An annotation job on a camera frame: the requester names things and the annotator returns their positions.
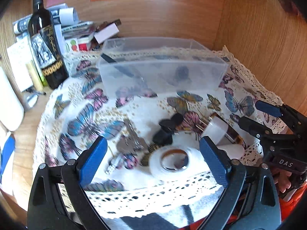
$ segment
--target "metal bolt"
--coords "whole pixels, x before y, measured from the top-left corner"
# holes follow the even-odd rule
[[[238,166],[238,165],[240,164],[240,161],[239,161],[238,159],[232,159],[232,160],[231,160],[231,163],[232,163],[233,165]]]
[[[46,167],[45,163],[42,163],[42,164],[39,165],[39,169],[41,169],[41,170],[44,169],[45,167]]]
[[[69,160],[67,161],[67,164],[68,164],[68,165],[74,165],[75,162],[76,162],[75,159],[69,159]]]
[[[269,168],[269,166],[266,163],[261,164],[261,167],[265,170],[267,170]]]

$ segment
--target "black device with das label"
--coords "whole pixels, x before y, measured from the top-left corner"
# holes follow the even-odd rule
[[[230,160],[209,137],[203,137],[200,140],[200,152],[216,182],[224,187],[224,191],[198,229],[285,230],[295,224],[295,217],[301,214],[301,211],[295,209],[296,214],[294,212],[281,224],[279,198],[269,166],[291,171],[292,188],[302,184],[306,178],[307,167],[303,134],[307,132],[307,118],[286,105],[274,106],[258,101],[256,108],[280,117],[294,134],[273,134],[270,128],[242,117],[239,120],[240,128],[260,139],[263,146],[264,162],[259,167],[245,166],[236,159]],[[41,164],[30,194],[28,228],[31,230],[110,229],[82,189],[91,182],[106,151],[106,139],[98,137],[90,149],[85,150],[77,160],[70,159],[58,167]],[[58,183],[65,185],[82,225],[68,217]],[[236,221],[227,224],[234,209],[238,209],[238,205],[239,213]]]
[[[56,89],[68,78],[68,72],[56,40],[51,12],[43,0],[33,0],[33,15],[28,23],[34,56],[51,89]]]

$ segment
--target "bottle neck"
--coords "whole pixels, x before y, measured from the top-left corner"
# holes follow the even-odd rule
[[[33,4],[33,12],[38,11],[39,9],[44,8],[44,3],[43,1],[41,2],[36,2]]]

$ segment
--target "dark glass bottle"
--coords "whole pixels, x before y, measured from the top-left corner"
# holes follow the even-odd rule
[[[59,52],[51,12],[43,0],[33,0],[33,15],[28,23],[33,52],[51,89],[56,89],[68,78]]]

